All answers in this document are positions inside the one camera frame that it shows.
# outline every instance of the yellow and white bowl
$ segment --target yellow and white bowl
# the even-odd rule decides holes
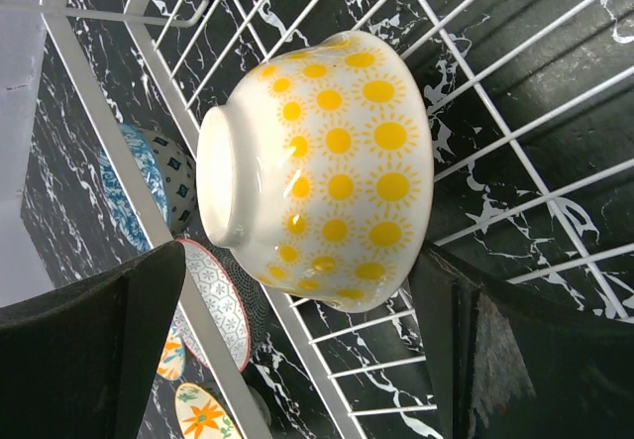
[[[206,114],[210,241],[260,282],[363,312],[411,269],[433,195],[425,106],[389,45],[346,32],[250,72]]]

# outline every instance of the white wire rack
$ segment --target white wire rack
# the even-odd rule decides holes
[[[121,184],[126,190],[130,203],[134,207],[139,218],[139,222],[152,246],[157,246],[166,242],[171,239],[171,236],[167,227],[163,223],[161,216],[159,215],[159,211],[156,209],[149,191],[146,189],[146,185],[143,182],[139,171],[136,169],[134,159],[128,151],[123,137],[117,129],[117,122],[113,117],[106,100],[104,99],[85,56],[82,53],[76,36],[67,21],[67,17],[100,18],[112,21],[122,21],[125,23],[139,52],[143,55],[145,64],[154,78],[159,91],[164,98],[164,102],[178,126],[185,143],[187,144],[189,150],[195,154],[199,133],[199,121],[192,112],[192,105],[196,102],[198,96],[205,87],[205,84],[207,84],[212,75],[220,69],[223,59],[230,52],[240,37],[240,34],[248,30],[253,36],[256,46],[262,55],[262,60],[268,60],[277,54],[284,42],[299,27],[307,15],[313,11],[320,0],[310,0],[310,3],[303,9],[303,11],[301,11],[295,21],[289,24],[285,34],[282,35],[277,43],[269,50],[264,46],[262,38],[252,24],[252,20],[256,17],[259,9],[263,6],[266,0],[256,1],[253,8],[248,13],[245,11],[240,0],[231,0],[238,9],[238,13],[242,18],[242,23],[229,43],[218,54],[213,65],[205,74],[200,84],[195,88],[193,94],[189,98],[185,98],[179,88],[176,75],[180,67],[185,62],[188,54],[194,48],[196,40],[205,31],[205,25],[210,20],[212,14],[216,11],[222,0],[214,0],[211,5],[209,5],[209,1],[210,0],[200,0],[200,5],[198,6],[196,14],[188,21],[179,21],[176,18],[185,0],[178,0],[167,19],[143,16],[150,0],[128,0],[123,14],[73,10],[65,8],[66,0],[41,0],[41,6],[13,5],[16,9],[34,10],[43,14],[43,18],[46,22],[51,38],[56,45],[99,140],[110,157]],[[377,0],[351,29],[362,28],[387,1],[388,0]],[[589,5],[599,1],[601,0],[580,1],[560,17],[554,18],[550,24],[539,29],[539,31],[535,32],[532,37],[526,39],[522,44],[509,51],[506,55],[500,57],[488,67],[475,73],[463,58],[461,52],[456,47],[454,40],[445,30],[447,25],[459,16],[465,9],[470,7],[475,0],[463,0],[442,19],[430,6],[427,0],[417,0],[420,8],[433,27],[406,51],[404,51],[402,53],[402,57],[410,57],[422,45],[430,41],[430,39],[439,36],[456,59],[456,62],[462,69],[467,81],[455,88],[449,95],[439,100],[434,105],[431,105],[428,108],[428,113],[430,115],[434,114],[441,107],[447,105],[472,88],[502,134],[502,137],[495,142],[438,173],[436,175],[437,181],[461,168],[469,166],[474,161],[487,156],[501,147],[510,147],[539,190],[538,197],[510,208],[501,214],[487,219],[486,221],[473,224],[472,226],[447,236],[444,239],[437,240],[436,243],[441,246],[452,243],[468,234],[485,229],[492,224],[508,219],[519,213],[523,213],[529,209],[535,208],[536,206],[546,205],[561,224],[567,236],[570,238],[572,244],[577,250],[578,256],[571,261],[539,271],[534,271],[529,274],[520,275],[509,279],[509,281],[512,283],[520,283],[540,276],[569,270],[574,267],[587,267],[601,291],[612,303],[618,317],[623,321],[631,322],[632,319],[628,316],[624,306],[619,301],[610,283],[597,267],[596,263],[616,256],[633,253],[634,243],[625,244],[591,255],[583,244],[577,231],[574,229],[574,226],[562,212],[557,201],[558,198],[564,195],[568,195],[581,188],[631,169],[634,166],[634,159],[630,159],[583,179],[579,179],[565,186],[551,190],[538,170],[536,170],[533,164],[531,164],[517,139],[534,131],[544,124],[547,124],[551,120],[574,109],[580,104],[591,100],[607,89],[617,86],[626,79],[631,78],[632,75],[634,75],[634,65],[624,67],[616,75],[598,83],[595,87],[577,95],[573,99],[516,130],[511,130],[509,128],[509,125],[502,118],[489,95],[486,93],[482,85],[480,85],[486,77],[503,67],[508,62],[512,61],[528,48],[539,44],[539,42],[547,35],[562,27],[562,25],[565,25]],[[9,5],[9,3],[4,2],[3,6],[9,7]],[[157,39],[152,39],[146,25],[163,25],[162,31]],[[174,66],[170,67],[166,63],[160,51],[160,45],[163,44],[165,35],[172,27],[191,27],[195,25],[197,25],[196,31],[192,39],[187,44],[184,52],[181,54],[179,61]],[[331,414],[339,433],[343,437],[367,437],[366,432],[358,420],[360,416],[435,409],[436,406],[433,404],[424,404],[416,406],[390,407],[384,409],[354,410],[338,383],[340,378],[350,375],[357,375],[359,373],[379,369],[393,368],[401,365],[422,363],[425,362],[424,356],[419,355],[405,360],[395,360],[364,368],[348,370],[345,372],[333,373],[320,350],[320,343],[323,341],[353,331],[366,329],[372,325],[382,322],[389,322],[401,317],[412,316],[414,314],[414,309],[411,307],[411,303],[409,302],[407,295],[402,291],[400,294],[407,306],[406,310],[314,338],[307,328],[298,308],[307,300],[293,301],[290,296],[273,289],[267,289],[266,294],[280,321],[280,324],[283,326],[286,334],[290,338],[301,362],[303,363],[303,366],[306,369],[306,372],[308,373],[308,376],[314,382],[315,387],[326,408]],[[229,352],[224,348],[218,348],[218,345],[222,345],[223,343],[221,341],[220,334],[215,328],[215,325],[211,320],[211,316],[207,312],[198,291],[189,277],[185,282],[185,287],[180,299],[180,305],[186,314],[192,330],[195,332],[202,350],[208,359],[208,363],[212,367],[212,371],[218,381],[220,389],[230,404],[234,416],[236,417],[244,435],[246,437],[258,439],[269,437],[264,432],[266,431],[264,423],[257,413],[255,404],[251,401],[248,390],[240,374],[236,370]]]

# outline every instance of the marble surface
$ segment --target marble surface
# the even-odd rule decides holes
[[[69,0],[76,8],[121,11],[126,0]],[[166,15],[176,0],[152,0],[148,14]],[[239,0],[249,12],[256,0]],[[253,20],[269,50],[310,0],[267,0]],[[281,52],[319,43],[350,29],[377,0],[321,0]],[[426,0],[442,17],[463,0]],[[475,73],[524,42],[581,0],[476,0],[446,28]],[[389,0],[363,29],[381,36],[400,53],[432,28],[418,0]],[[634,0],[600,0],[563,28],[482,82],[510,130],[531,122],[631,65]],[[178,83],[190,96],[240,26],[236,4],[224,0],[185,59]],[[125,27],[72,20],[74,31],[119,122],[159,130],[179,140],[143,59]],[[168,63],[179,59],[194,30],[170,30],[161,44]],[[153,36],[158,29],[152,29]],[[434,107],[467,77],[442,35],[409,57],[428,107]],[[239,37],[194,104],[205,111],[223,103],[245,71],[262,59],[253,34]],[[520,139],[549,189],[554,190],[631,158],[634,128],[632,80],[585,103]],[[497,140],[502,130],[471,89],[430,115],[436,172]],[[99,143],[51,43],[47,41],[42,82],[25,186],[22,215],[56,286],[107,270],[136,252],[117,232],[100,190]],[[580,190],[558,205],[590,253],[631,242],[634,178],[625,172]],[[486,221],[539,195],[539,188],[512,148],[504,146],[436,183],[428,239],[435,241]],[[202,239],[198,218],[186,235]],[[540,206],[447,245],[452,253],[501,279],[533,272],[579,256],[552,210]],[[634,257],[599,263],[627,312],[634,313]],[[616,312],[586,268],[540,277],[521,285],[573,308],[614,318]],[[301,311],[314,336],[404,309],[400,297],[364,315],[346,315],[309,302]],[[334,372],[424,352],[411,317],[323,342]],[[338,433],[283,330],[274,323],[245,377],[264,397],[278,437],[329,438]],[[208,371],[187,361],[184,381],[206,383]],[[353,409],[433,404],[424,364],[345,377],[340,384]],[[178,382],[157,378],[139,436],[179,437],[173,410]],[[433,412],[361,418],[368,437],[440,437]]]

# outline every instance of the white wall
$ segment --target white wall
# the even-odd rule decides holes
[[[0,307],[52,288],[20,218],[44,40],[39,15],[0,9]]]

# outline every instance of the blue and white bowl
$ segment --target blue and white bowl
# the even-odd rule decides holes
[[[174,140],[159,132],[127,124],[119,124],[119,128],[165,224],[173,235],[182,233],[197,204],[194,160]],[[148,251],[150,244],[103,150],[98,159],[101,185],[117,227],[140,252]]]

